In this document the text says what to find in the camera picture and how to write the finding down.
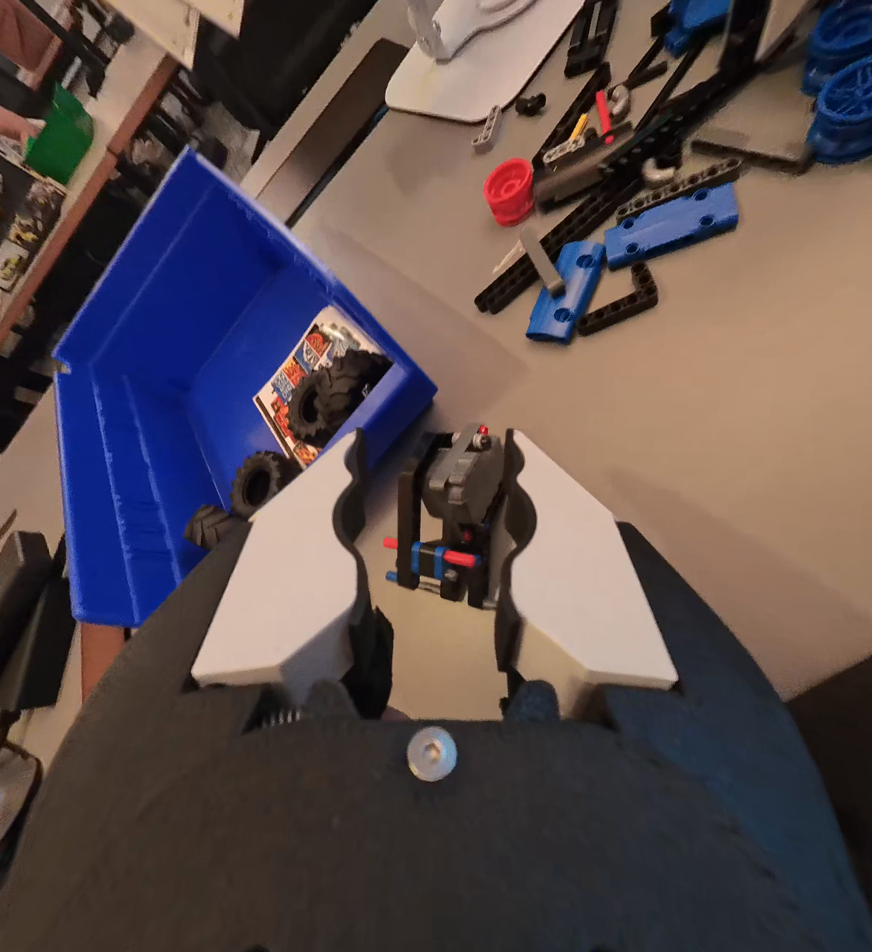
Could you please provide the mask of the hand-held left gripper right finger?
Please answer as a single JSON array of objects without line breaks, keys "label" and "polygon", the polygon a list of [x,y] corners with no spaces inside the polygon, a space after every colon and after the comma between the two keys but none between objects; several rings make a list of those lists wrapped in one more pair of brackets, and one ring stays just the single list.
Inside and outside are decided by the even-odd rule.
[{"label": "hand-held left gripper right finger", "polygon": [[577,719],[604,686],[668,691],[679,673],[611,510],[518,429],[503,445],[497,667]]}]

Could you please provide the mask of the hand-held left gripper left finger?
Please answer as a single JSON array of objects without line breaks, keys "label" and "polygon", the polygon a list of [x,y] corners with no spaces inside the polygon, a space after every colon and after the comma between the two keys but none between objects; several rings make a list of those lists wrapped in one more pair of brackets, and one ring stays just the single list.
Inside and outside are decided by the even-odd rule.
[{"label": "hand-held left gripper left finger", "polygon": [[251,518],[192,664],[198,685],[275,685],[301,706],[314,684],[340,682],[361,716],[382,717],[394,634],[357,546],[366,481],[358,427]]}]

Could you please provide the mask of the grey toy motor assembly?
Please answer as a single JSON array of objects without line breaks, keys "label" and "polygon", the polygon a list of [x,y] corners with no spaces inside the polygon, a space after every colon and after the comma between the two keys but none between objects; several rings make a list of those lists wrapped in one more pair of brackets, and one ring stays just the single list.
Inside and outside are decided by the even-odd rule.
[{"label": "grey toy motor assembly", "polygon": [[[413,551],[418,589],[444,601],[466,601],[477,609],[494,607],[491,597],[492,534],[505,501],[504,446],[481,423],[469,423],[455,432],[435,432],[439,450],[425,477],[419,541],[476,554],[475,568],[434,563],[431,549]],[[397,555],[397,527],[383,546]],[[395,567],[386,573],[397,584]]]}]

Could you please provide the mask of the grey work desk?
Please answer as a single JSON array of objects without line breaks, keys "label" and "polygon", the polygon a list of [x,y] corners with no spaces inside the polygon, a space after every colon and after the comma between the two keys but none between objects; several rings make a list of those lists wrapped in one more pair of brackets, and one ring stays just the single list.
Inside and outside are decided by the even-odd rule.
[{"label": "grey work desk", "polygon": [[[42,533],[54,550],[64,531],[58,427],[49,391],[0,457],[0,528],[16,512],[13,530]],[[25,717],[12,741],[36,756],[43,778],[30,805],[15,855],[0,887],[0,950],[53,950],[46,944],[48,911],[70,889],[76,866],[65,847],[74,831],[69,810],[49,820],[60,792],[67,735],[83,708],[80,629],[74,626],[58,701]]]}]

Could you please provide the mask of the black toy tyre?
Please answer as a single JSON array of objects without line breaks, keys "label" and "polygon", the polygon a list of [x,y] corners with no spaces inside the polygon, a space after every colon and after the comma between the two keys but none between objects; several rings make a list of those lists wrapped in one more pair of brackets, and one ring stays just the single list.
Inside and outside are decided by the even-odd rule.
[{"label": "black toy tyre", "polygon": [[292,436],[310,446],[326,446],[391,366],[385,355],[348,350],[306,375],[287,407]]},{"label": "black toy tyre", "polygon": [[275,450],[252,453],[243,460],[231,483],[230,513],[249,520],[300,473],[296,462]]},{"label": "black toy tyre", "polygon": [[182,533],[185,541],[204,552],[216,548],[232,531],[247,525],[247,519],[215,505],[199,506]]}]

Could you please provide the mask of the blue plastic bin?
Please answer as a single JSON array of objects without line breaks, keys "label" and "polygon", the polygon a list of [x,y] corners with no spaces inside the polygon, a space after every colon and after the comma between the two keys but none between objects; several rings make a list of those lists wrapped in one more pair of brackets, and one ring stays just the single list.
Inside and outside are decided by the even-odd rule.
[{"label": "blue plastic bin", "polygon": [[258,393],[327,307],[392,362],[342,434],[373,468],[438,388],[311,250],[187,149],[62,337],[54,379],[73,616],[135,628],[204,552],[203,505],[278,450]]}]

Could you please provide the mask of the black rubber tires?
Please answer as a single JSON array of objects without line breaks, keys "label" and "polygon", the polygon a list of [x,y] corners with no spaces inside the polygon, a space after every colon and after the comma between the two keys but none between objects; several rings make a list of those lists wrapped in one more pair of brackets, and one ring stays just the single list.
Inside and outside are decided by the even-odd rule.
[{"label": "black rubber tires", "polygon": [[323,448],[330,443],[343,426],[322,448],[295,440],[287,424],[287,407],[290,398],[306,375],[329,365],[335,357],[348,350],[375,352],[387,356],[392,361],[342,311],[333,305],[326,306],[309,324],[289,356],[286,357],[254,397],[255,406],[273,431],[281,452],[288,459],[296,462],[301,470],[305,470],[317,459]]}]

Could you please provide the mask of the black flat case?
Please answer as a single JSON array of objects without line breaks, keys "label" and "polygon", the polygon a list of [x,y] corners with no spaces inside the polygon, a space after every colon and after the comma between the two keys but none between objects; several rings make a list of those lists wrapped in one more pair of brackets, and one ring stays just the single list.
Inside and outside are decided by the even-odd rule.
[{"label": "black flat case", "polygon": [[50,552],[42,533],[11,532],[0,547],[0,712],[57,704],[75,626],[65,538]]}]

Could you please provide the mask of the black L-shaped toy beam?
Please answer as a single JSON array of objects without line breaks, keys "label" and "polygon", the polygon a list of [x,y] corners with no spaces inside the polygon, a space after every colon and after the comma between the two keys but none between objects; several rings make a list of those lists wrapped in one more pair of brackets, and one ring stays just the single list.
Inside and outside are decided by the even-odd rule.
[{"label": "black L-shaped toy beam", "polygon": [[579,337],[592,336],[609,327],[643,314],[658,303],[658,291],[654,276],[644,262],[631,267],[633,289],[611,303],[595,308],[580,317],[576,324]]}]

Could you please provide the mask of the blue curved toy panel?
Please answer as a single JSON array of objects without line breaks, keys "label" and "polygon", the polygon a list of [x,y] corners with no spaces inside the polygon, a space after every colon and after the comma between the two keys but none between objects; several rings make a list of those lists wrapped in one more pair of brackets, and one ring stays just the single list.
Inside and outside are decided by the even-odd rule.
[{"label": "blue curved toy panel", "polygon": [[526,329],[526,338],[534,342],[567,345],[599,283],[605,266],[605,245],[594,240],[565,244],[556,262],[564,291],[553,296],[539,292]]}]

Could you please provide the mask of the grey toy beam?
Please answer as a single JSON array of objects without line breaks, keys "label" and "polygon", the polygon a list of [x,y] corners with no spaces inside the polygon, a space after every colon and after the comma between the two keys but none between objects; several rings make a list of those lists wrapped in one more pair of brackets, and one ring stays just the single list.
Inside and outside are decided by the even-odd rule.
[{"label": "grey toy beam", "polygon": [[563,296],[565,284],[561,274],[543,248],[537,237],[537,232],[532,226],[527,225],[523,228],[520,235],[520,244],[549,295],[555,299]]}]

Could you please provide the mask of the pile of black toy beams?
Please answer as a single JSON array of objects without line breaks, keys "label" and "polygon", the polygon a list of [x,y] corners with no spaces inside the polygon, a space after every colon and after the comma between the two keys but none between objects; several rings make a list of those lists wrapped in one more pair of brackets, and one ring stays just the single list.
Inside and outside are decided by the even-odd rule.
[{"label": "pile of black toy beams", "polygon": [[578,200],[563,205],[574,208],[541,235],[540,243],[551,260],[558,258],[565,244],[592,236],[623,203],[636,197],[648,184],[648,161],[671,155],[676,146],[681,147],[688,133],[724,105],[763,63],[783,48],[814,6],[815,2],[732,2],[722,50],[710,77],[678,92],[715,35],[694,41],[680,55],[629,138],[606,154],[590,150],[582,155],[581,158],[603,158],[603,178]]}]

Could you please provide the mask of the blue flat toy panel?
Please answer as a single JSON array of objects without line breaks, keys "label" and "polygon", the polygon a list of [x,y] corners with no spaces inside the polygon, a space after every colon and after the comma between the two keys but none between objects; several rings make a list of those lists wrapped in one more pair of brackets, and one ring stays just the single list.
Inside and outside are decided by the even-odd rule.
[{"label": "blue flat toy panel", "polygon": [[606,230],[605,262],[610,270],[632,267],[731,232],[738,223],[734,183],[702,187],[628,215]]}]

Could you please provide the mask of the red toy wheel rim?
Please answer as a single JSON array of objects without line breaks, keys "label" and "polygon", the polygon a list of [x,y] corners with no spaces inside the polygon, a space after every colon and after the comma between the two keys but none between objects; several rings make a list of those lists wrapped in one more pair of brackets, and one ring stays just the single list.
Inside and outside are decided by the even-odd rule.
[{"label": "red toy wheel rim", "polygon": [[501,162],[486,177],[482,193],[498,225],[513,228],[521,224],[535,211],[532,163],[523,158]]}]

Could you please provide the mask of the black toy block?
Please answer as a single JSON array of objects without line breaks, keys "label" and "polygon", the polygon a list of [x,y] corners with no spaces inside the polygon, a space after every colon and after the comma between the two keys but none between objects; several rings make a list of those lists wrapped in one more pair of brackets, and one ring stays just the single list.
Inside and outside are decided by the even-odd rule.
[{"label": "black toy block", "polygon": [[576,201],[603,178],[603,158],[588,155],[555,170],[534,174],[533,196],[539,211],[548,212]]}]

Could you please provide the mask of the green plastic bin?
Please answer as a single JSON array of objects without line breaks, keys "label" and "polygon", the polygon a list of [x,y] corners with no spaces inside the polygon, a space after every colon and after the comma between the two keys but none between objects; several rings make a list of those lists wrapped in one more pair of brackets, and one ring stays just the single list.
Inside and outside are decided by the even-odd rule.
[{"label": "green plastic bin", "polygon": [[53,88],[45,125],[27,140],[25,166],[38,175],[68,185],[94,139],[95,125],[79,99],[59,83]]}]

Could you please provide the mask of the white stand base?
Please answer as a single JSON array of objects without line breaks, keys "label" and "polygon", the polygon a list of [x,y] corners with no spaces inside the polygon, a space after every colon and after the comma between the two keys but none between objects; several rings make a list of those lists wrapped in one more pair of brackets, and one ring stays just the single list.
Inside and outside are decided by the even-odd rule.
[{"label": "white stand base", "polygon": [[491,106],[511,105],[582,6],[582,1],[534,2],[521,16],[470,40],[448,63],[426,57],[415,38],[390,79],[386,106],[475,125]]}]

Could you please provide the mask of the blue toy wheel rim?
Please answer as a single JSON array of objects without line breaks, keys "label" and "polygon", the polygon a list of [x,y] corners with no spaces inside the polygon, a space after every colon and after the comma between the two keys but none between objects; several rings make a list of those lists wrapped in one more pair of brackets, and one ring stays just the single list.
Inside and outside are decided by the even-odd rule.
[{"label": "blue toy wheel rim", "polygon": [[846,165],[872,156],[872,54],[847,65],[823,86],[807,146],[822,165]]},{"label": "blue toy wheel rim", "polygon": [[872,1],[840,1],[818,18],[807,43],[800,90],[816,98],[847,65],[872,55]]}]

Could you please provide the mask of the blue toy fender piece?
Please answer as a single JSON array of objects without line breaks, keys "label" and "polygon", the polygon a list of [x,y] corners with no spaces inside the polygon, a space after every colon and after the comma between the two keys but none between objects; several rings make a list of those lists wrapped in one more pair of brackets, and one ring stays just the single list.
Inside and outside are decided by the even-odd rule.
[{"label": "blue toy fender piece", "polygon": [[664,48],[679,57],[698,39],[721,32],[727,22],[731,1],[671,1],[667,6],[670,27]]}]

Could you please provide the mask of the black toy frame piece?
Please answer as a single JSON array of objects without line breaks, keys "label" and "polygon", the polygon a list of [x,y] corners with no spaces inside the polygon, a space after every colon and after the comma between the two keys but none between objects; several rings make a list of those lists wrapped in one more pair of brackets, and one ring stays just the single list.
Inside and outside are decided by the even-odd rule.
[{"label": "black toy frame piece", "polygon": [[571,30],[563,71],[566,79],[593,72],[605,62],[619,6],[619,1],[582,3]]}]

